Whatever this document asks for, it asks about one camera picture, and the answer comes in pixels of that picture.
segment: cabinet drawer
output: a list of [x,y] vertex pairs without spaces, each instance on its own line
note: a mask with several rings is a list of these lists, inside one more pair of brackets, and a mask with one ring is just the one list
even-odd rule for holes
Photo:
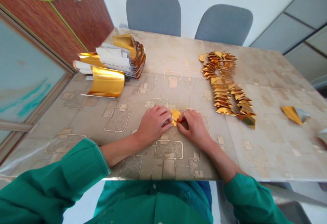
[[113,30],[103,0],[57,0],[53,5],[89,52],[95,51]]
[[312,32],[311,28],[281,14],[251,47],[276,50],[283,54]]
[[305,44],[300,44],[285,57],[312,85],[327,75],[327,59]]
[[84,50],[48,2],[0,0],[0,4],[70,64]]
[[315,35],[308,38],[306,42],[327,55],[327,27],[324,27]]

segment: chair backrest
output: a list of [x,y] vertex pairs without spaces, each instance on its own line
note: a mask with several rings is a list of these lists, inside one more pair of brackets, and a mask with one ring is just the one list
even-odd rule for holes
[[181,36],[181,6],[178,0],[127,0],[128,28]]
[[202,16],[195,39],[242,46],[252,22],[251,11],[227,4],[216,4]]

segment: person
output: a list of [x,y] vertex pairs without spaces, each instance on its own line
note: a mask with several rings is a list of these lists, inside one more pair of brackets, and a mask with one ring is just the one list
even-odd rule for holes
[[[182,125],[185,120],[188,129]],[[0,191],[0,222],[62,223],[64,211],[85,191],[110,174],[118,162],[157,140],[173,126],[171,122],[171,111],[155,106],[146,111],[136,133],[101,147],[85,138],[61,161],[24,172]],[[240,223],[290,223],[270,191],[244,173],[211,139],[200,114],[186,110],[177,126],[212,160]],[[88,223],[213,223],[208,197],[200,185],[197,181],[106,181]]]

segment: patterned tablecloth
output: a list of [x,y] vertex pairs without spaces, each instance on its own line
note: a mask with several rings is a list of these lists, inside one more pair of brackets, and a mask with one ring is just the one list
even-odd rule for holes
[[[212,139],[259,181],[327,181],[327,150],[315,138],[327,127],[327,103],[279,52],[119,28],[105,42],[129,32],[145,47],[141,79],[127,79],[119,98],[98,98],[80,95],[92,81],[77,74],[2,165],[3,179],[60,160],[85,136],[99,145],[124,138],[138,129],[148,108],[161,105],[201,113]],[[213,91],[198,60],[211,51],[237,57],[234,80],[253,100],[255,130],[235,116],[215,112]],[[312,119],[295,124],[281,106],[302,108]],[[219,175],[207,156],[173,127],[118,163],[108,178],[217,180]]]

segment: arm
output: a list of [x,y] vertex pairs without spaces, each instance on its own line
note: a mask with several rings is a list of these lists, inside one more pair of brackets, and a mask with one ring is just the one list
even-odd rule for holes
[[85,138],[61,161],[27,171],[0,191],[0,216],[3,223],[62,223],[62,214],[83,193],[111,173],[125,157],[142,150],[172,123],[171,112],[155,106],[147,110],[138,131],[122,140],[98,147]]
[[[181,124],[185,120],[189,130]],[[234,214],[241,223],[290,223],[274,203],[270,191],[247,176],[211,139],[201,114],[186,110],[178,122],[180,132],[212,160],[225,184],[225,196],[234,206]]]

